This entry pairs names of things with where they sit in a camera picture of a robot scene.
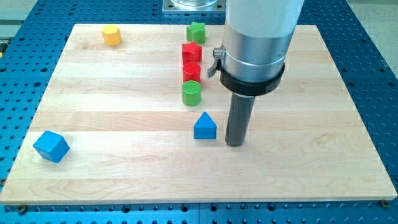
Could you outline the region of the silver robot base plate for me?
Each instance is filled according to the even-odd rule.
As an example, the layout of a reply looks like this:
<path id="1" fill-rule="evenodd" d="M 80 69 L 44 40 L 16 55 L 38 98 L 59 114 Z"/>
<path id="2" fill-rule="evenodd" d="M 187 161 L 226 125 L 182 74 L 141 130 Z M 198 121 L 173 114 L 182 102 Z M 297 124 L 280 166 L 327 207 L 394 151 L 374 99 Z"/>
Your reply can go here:
<path id="1" fill-rule="evenodd" d="M 224 11 L 226 0 L 162 0 L 163 12 Z"/>

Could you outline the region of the black clamp ring with lever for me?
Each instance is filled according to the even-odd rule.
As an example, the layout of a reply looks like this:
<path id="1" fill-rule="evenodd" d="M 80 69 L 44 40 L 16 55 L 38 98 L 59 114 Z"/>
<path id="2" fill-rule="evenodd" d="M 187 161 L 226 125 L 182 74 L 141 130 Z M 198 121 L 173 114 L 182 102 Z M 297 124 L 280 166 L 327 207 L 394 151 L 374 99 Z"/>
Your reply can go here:
<path id="1" fill-rule="evenodd" d="M 220 71 L 221 84 L 244 96 L 260 96 L 274 91 L 285 70 L 284 58 L 272 64 L 255 65 L 235 60 L 222 47 L 213 49 L 213 57 L 215 61 L 207 71 L 208 77 Z"/>

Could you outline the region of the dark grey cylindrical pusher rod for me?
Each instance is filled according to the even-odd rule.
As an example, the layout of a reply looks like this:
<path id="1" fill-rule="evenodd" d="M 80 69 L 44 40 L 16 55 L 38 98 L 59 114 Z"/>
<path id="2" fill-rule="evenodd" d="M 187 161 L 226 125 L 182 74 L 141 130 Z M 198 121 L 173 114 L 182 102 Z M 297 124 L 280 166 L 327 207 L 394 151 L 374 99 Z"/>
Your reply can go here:
<path id="1" fill-rule="evenodd" d="M 244 143 L 254 100 L 254 96 L 232 94 L 225 132 L 225 141 L 229 146 L 238 147 Z"/>

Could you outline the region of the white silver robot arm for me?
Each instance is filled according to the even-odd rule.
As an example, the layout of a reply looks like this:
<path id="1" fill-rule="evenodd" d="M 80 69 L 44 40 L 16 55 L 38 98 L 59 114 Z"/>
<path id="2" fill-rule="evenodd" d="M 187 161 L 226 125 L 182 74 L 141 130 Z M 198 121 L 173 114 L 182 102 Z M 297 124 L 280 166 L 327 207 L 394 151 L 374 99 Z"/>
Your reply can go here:
<path id="1" fill-rule="evenodd" d="M 222 44 L 207 75 L 220 72 L 232 92 L 225 141 L 241 146 L 254 100 L 275 90 L 298 23 L 303 0 L 227 0 Z"/>

